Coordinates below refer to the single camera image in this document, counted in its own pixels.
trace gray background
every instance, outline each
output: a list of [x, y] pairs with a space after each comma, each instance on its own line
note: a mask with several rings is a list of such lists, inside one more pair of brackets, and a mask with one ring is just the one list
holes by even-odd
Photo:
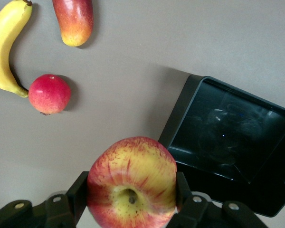
[[[81, 47], [62, 42], [51, 1], [33, 2], [11, 68], [25, 88], [61, 75], [72, 98], [43, 116], [0, 90], [0, 208], [67, 190], [122, 138], [157, 140], [189, 73], [285, 107], [285, 0], [93, 0], [94, 31]], [[285, 228], [285, 207], [261, 218]], [[86, 210], [78, 227], [98, 225]]]

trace small red fruit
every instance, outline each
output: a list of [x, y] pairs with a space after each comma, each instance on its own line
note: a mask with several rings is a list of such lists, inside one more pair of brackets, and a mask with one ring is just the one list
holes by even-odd
[[30, 103], [44, 115], [60, 113], [70, 97], [70, 87], [57, 75], [41, 75], [28, 90]]

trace banana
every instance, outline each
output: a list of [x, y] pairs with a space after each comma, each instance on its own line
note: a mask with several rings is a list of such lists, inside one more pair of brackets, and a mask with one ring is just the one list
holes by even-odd
[[28, 97], [28, 91], [21, 88], [10, 71], [10, 49], [32, 13], [30, 0], [12, 0], [0, 11], [0, 89]]

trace large apple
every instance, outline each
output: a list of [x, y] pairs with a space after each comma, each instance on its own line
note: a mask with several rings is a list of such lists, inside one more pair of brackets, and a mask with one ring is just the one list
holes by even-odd
[[94, 25], [92, 1], [53, 0], [53, 7], [63, 42], [72, 47], [84, 44]]
[[171, 154], [151, 138], [126, 138], [93, 164], [87, 206], [102, 228], [160, 228], [174, 214], [175, 188]]

